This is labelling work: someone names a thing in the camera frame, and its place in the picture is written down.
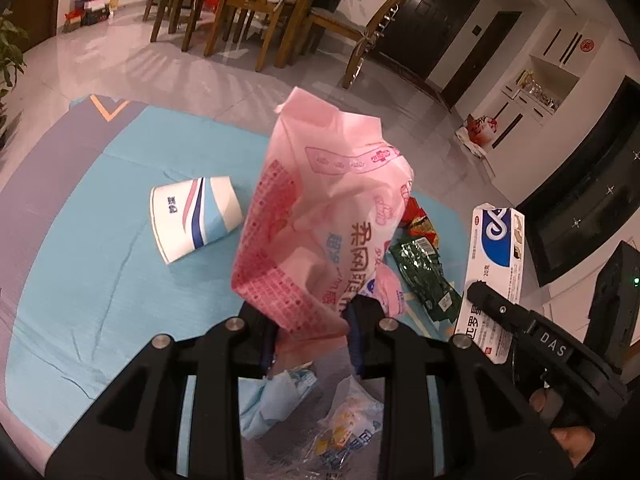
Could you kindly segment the person's right hand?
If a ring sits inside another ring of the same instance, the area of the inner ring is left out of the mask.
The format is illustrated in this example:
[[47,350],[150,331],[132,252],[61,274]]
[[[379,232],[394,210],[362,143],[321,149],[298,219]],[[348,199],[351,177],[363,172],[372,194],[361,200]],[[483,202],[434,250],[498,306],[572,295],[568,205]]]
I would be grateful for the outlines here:
[[[538,389],[530,396],[529,404],[539,415],[542,415],[546,408],[550,394],[550,389]],[[587,427],[554,428],[551,433],[574,467],[585,459],[596,440],[596,435]]]

